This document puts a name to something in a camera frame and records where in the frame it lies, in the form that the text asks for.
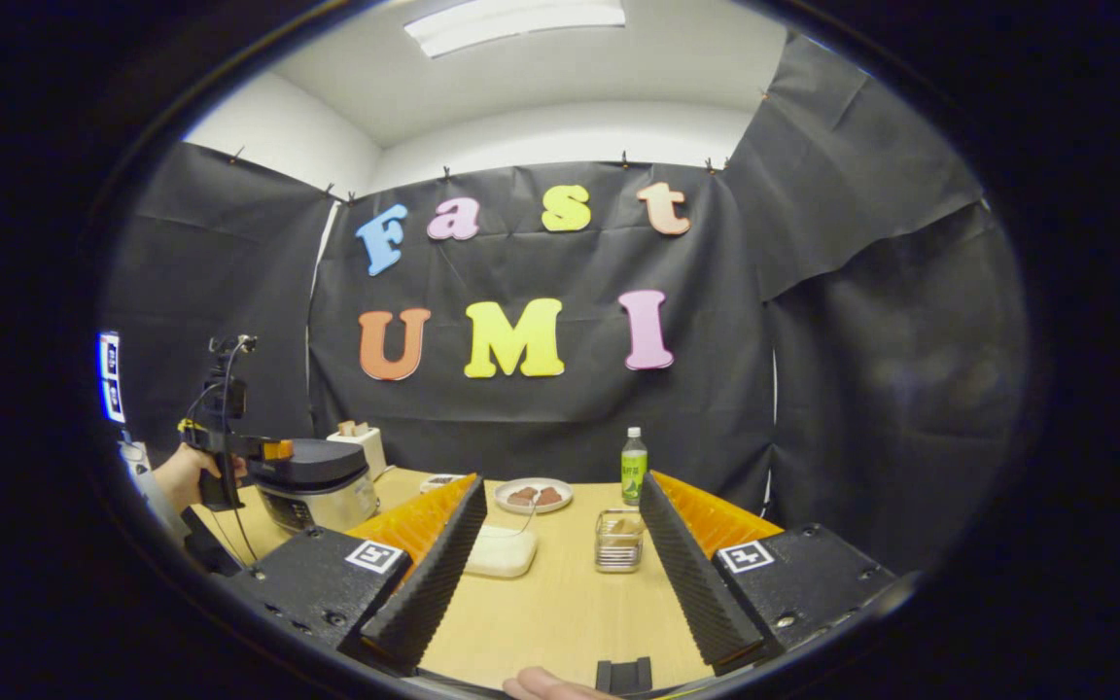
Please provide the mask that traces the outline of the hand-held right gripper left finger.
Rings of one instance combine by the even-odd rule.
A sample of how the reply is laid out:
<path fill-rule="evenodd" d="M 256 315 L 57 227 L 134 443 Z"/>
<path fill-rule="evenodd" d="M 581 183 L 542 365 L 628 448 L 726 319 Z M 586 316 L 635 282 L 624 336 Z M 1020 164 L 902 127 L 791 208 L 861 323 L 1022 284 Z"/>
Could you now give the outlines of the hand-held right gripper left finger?
<path fill-rule="evenodd" d="M 410 675 L 444 620 L 485 517 L 484 479 L 459 475 L 347 532 L 302 529 L 228 586 L 277 629 Z"/>

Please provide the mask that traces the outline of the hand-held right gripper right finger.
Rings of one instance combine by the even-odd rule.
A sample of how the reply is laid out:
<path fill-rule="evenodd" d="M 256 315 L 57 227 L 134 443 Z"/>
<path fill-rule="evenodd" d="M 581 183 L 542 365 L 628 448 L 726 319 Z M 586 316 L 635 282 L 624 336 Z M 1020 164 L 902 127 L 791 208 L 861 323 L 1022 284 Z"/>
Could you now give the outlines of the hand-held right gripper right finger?
<path fill-rule="evenodd" d="M 897 576 L 818 523 L 780 528 L 648 472 L 640 513 L 703 663 L 717 675 L 844 628 Z"/>

